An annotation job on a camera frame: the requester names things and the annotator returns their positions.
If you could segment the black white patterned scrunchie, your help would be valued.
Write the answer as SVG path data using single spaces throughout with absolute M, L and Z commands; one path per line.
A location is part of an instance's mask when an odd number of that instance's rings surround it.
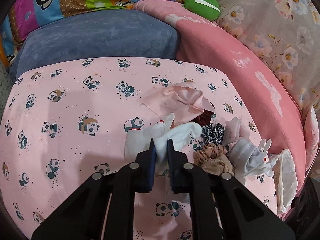
M 206 126 L 203 126 L 201 137 L 203 137 L 203 141 L 206 145 L 212 143 L 215 145 L 222 145 L 224 133 L 225 128 L 220 123 L 215 125 L 208 123 Z

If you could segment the dark red scrunchie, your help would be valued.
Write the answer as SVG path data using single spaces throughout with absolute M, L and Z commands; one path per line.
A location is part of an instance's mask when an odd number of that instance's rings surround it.
M 195 117 L 191 122 L 195 122 L 199 124 L 201 127 L 203 127 L 210 123 L 212 115 L 213 115 L 212 111 L 208 111 L 205 109 L 202 114 Z

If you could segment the pink satin cloth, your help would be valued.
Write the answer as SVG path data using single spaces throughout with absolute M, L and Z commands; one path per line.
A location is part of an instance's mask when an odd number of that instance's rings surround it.
M 193 81 L 176 83 L 168 87 L 147 91 L 142 104 L 158 116 L 173 113 L 174 126 L 188 123 L 208 111 L 215 111 L 214 105 L 205 97 L 202 90 L 195 87 Z

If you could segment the beige brown scrunchie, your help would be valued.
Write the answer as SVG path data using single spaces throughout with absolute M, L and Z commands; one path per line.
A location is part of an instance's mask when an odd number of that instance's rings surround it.
M 224 172 L 228 172 L 234 175 L 234 167 L 226 154 L 227 148 L 225 146 L 210 143 L 194 153 L 194 164 L 209 174 L 220 176 Z

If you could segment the grey white sock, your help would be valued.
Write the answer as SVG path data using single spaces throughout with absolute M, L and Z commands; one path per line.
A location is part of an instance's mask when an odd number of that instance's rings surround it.
M 278 157 L 267 159 L 268 150 L 272 145 L 272 139 L 261 140 L 259 146 L 255 146 L 245 138 L 239 141 L 231 148 L 228 159 L 234 166 L 234 175 L 238 181 L 246 181 L 247 176 L 258 176 L 265 174 L 272 177 Z

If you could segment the pale pink small cloth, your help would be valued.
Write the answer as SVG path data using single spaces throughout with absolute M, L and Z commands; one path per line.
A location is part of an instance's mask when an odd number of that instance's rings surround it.
M 223 135 L 223 146 L 239 141 L 241 138 L 250 142 L 250 131 L 246 128 L 242 118 L 234 117 L 232 120 L 225 122 L 225 132 Z

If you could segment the white lined trash bin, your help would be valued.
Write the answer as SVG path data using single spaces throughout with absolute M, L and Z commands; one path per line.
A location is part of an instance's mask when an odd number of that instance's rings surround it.
M 289 149 L 282 150 L 275 155 L 275 165 L 272 167 L 273 178 L 277 197 L 277 213 L 282 215 L 291 208 L 291 203 L 296 196 L 298 180 L 293 156 Z

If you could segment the small pink pillow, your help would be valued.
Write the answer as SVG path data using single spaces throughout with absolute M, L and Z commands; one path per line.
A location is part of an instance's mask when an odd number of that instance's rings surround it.
M 313 107 L 309 109 L 306 115 L 303 129 L 306 149 L 305 170 L 307 171 L 316 158 L 319 146 L 319 127 L 317 116 Z

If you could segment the pink bow print blanket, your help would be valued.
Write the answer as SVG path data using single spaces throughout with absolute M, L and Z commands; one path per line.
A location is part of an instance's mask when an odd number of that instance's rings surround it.
M 228 76 L 258 133 L 263 139 L 272 139 L 270 153 L 290 150 L 301 188 L 306 163 L 302 117 L 296 103 L 266 64 L 219 25 L 185 9 L 180 3 L 141 0 L 133 8 L 179 32 L 178 60 L 214 67 Z

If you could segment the blue velvet cushion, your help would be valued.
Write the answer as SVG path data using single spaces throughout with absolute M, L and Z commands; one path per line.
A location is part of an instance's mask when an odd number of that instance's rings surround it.
M 88 12 L 44 25 L 27 36 L 9 70 L 15 81 L 39 67 L 97 57 L 175 59 L 178 31 L 139 10 Z

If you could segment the grey floral bedsheet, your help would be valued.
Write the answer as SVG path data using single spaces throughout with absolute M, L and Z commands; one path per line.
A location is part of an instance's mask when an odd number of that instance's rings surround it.
M 311 0 L 217 0 L 217 23 L 261 59 L 303 114 L 319 115 L 319 12 Z

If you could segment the green round plush toy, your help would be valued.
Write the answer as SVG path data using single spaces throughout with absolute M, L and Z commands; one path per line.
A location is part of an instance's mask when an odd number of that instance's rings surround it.
M 183 5 L 189 11 L 209 21 L 217 20 L 221 12 L 217 0 L 184 0 Z

